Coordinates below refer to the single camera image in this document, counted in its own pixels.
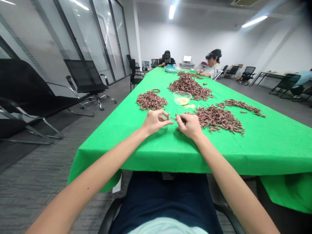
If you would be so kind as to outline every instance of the hand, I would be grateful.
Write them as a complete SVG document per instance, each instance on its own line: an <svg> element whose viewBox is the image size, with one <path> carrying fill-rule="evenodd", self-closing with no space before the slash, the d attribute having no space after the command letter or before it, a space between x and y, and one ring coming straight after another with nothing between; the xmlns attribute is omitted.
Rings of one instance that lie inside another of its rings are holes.
<svg viewBox="0 0 312 234"><path fill-rule="evenodd" d="M186 125L182 123L181 118L186 120ZM181 132L183 132L187 137L194 140L195 137L203 135L202 128L199 123L197 115L192 114L182 114L176 116L176 121L179 125Z"/></svg>
<svg viewBox="0 0 312 234"><path fill-rule="evenodd" d="M167 118L165 118L163 115L168 116L168 114L163 109L157 111L149 110L141 130L146 132L148 135L152 135L162 127L173 124L172 121L167 120Z"/></svg>

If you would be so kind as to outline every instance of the yellow powder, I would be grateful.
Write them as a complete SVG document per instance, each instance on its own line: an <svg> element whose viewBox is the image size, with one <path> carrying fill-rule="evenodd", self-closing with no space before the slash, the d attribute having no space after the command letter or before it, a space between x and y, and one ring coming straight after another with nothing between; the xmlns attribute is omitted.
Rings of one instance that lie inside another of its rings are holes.
<svg viewBox="0 0 312 234"><path fill-rule="evenodd" d="M194 109L196 106L193 104L193 105L186 105L186 106L184 106L185 107L185 109L187 109L187 108L192 108L192 109Z"/></svg>
<svg viewBox="0 0 312 234"><path fill-rule="evenodd" d="M189 103L189 99L188 98L178 98L177 101L181 104L181 105L186 105Z"/></svg>

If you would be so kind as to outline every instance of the dark blue pants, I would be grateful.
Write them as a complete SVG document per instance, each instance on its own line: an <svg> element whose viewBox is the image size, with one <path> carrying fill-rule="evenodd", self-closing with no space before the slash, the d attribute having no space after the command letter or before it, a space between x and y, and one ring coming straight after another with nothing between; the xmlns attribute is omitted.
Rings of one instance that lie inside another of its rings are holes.
<svg viewBox="0 0 312 234"><path fill-rule="evenodd" d="M133 172L110 234L127 234L156 218L178 220L209 234L223 233L205 174L179 173L163 180L161 172Z"/></svg>

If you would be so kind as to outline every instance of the computer monitor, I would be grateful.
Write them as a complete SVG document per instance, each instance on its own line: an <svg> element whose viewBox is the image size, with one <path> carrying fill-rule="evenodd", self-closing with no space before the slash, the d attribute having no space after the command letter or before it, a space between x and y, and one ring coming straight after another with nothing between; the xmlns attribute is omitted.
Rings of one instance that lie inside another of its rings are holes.
<svg viewBox="0 0 312 234"><path fill-rule="evenodd" d="M183 57L183 61L185 62L190 62L191 61L192 56L184 56Z"/></svg>

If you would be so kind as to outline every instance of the black t-shirt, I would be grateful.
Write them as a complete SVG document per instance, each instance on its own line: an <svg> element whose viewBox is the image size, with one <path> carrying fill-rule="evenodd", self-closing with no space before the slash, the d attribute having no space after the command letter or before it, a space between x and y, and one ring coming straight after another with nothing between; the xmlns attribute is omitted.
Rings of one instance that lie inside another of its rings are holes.
<svg viewBox="0 0 312 234"><path fill-rule="evenodd" d="M163 64L163 62L166 64L166 66L169 65L169 64L171 64L171 65L172 65L172 64L176 64L174 58L170 58L169 63L166 63L166 62L165 62L165 59L162 59L162 60L160 60L159 64Z"/></svg>

